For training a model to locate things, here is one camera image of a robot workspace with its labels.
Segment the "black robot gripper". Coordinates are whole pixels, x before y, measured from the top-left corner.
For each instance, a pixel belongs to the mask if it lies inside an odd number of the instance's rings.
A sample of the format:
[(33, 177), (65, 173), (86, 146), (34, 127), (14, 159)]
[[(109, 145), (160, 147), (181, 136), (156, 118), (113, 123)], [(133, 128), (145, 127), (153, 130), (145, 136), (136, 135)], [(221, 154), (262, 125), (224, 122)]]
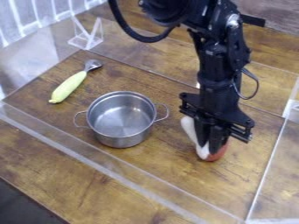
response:
[(240, 83), (240, 78), (201, 80), (197, 94), (180, 93), (180, 112), (190, 118), (198, 146), (209, 142), (210, 154), (220, 151), (229, 137), (244, 143), (252, 138), (254, 121), (238, 108)]

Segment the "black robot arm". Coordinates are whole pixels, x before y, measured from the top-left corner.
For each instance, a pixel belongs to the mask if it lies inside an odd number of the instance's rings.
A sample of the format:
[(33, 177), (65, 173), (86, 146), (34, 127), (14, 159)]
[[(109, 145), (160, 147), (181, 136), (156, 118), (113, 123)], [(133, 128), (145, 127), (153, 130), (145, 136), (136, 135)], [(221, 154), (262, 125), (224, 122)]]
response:
[(158, 25), (188, 27), (200, 60), (200, 92), (180, 94), (180, 112), (196, 149), (214, 155), (230, 137), (248, 142), (254, 126), (238, 108), (249, 49), (237, 6), (229, 0), (138, 0), (138, 6)]

